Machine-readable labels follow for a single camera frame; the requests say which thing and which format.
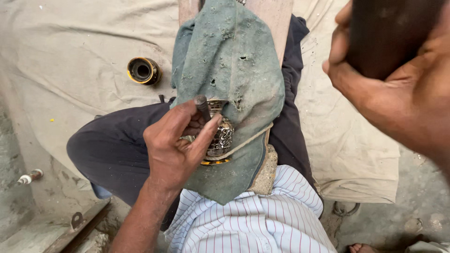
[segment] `toe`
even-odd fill
[[[360,250],[362,248],[362,244],[353,244],[353,247],[355,248],[356,251]]]

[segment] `green cloth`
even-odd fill
[[[267,25],[236,0],[207,0],[180,27],[172,60],[172,106],[195,95],[226,99],[234,125],[232,147],[267,127],[284,104],[284,79]],[[228,163],[200,165],[185,188],[225,204],[251,185],[265,157],[263,134]]]

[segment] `person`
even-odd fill
[[[351,2],[336,16],[324,72],[370,123],[431,158],[450,180],[450,5],[418,56],[385,81],[365,78],[345,61],[350,12]],[[221,119],[205,123],[192,101],[171,110],[161,103],[110,113],[74,134],[67,152],[80,172],[132,206],[111,252],[151,252],[159,228],[170,252],[336,251],[318,220],[323,204],[294,104],[302,24],[291,19],[283,59],[286,100],[269,138],[279,154],[271,195],[244,192],[221,206],[182,189]],[[197,138],[190,143],[180,139],[185,135]]]

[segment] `brass vase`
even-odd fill
[[[227,100],[208,100],[210,108],[209,114],[211,117],[218,113],[222,114],[222,109],[227,103]],[[208,147],[205,161],[202,164],[219,164],[229,161],[229,158],[220,161],[211,161],[208,158],[215,158],[226,154],[231,148],[233,133],[233,124],[230,122],[230,119],[222,114],[222,122],[219,124],[217,133],[214,135],[214,138]]]

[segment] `white shirt with red stripes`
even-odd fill
[[[168,252],[336,252],[319,222],[323,204],[308,181],[278,166],[271,195],[244,192],[221,206],[184,189]]]

